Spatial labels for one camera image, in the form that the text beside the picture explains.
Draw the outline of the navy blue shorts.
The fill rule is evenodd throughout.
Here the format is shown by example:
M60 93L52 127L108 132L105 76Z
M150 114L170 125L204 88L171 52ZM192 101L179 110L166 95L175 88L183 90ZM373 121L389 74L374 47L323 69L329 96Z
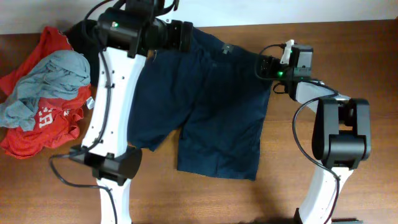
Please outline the navy blue shorts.
M154 151L179 129L179 171L254 180L271 94L256 59L198 29L189 52L157 51L139 75L127 140Z

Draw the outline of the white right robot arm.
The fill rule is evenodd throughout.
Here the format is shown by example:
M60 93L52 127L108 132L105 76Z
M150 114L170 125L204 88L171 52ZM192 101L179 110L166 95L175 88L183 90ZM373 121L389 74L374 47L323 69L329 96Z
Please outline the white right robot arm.
M308 193L296 208L294 223L333 223L344 184L371 153L369 102L350 98L312 77L313 47L289 40L277 44L281 58L257 56L254 73L258 79L276 81L300 107L292 118L292 132L300 152L315 165ZM312 153L299 142L297 118L309 108L315 113Z

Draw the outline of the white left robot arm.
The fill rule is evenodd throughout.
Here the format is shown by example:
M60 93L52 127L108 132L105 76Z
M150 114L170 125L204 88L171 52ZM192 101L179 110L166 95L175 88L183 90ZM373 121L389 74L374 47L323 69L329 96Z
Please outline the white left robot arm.
M99 45L99 80L93 114L83 141L69 159L91 168L100 192L101 223L131 223L131 180L142 152L127 143L134 92L150 50L190 49L193 25L161 16L179 1L118 1L98 18L93 37Z

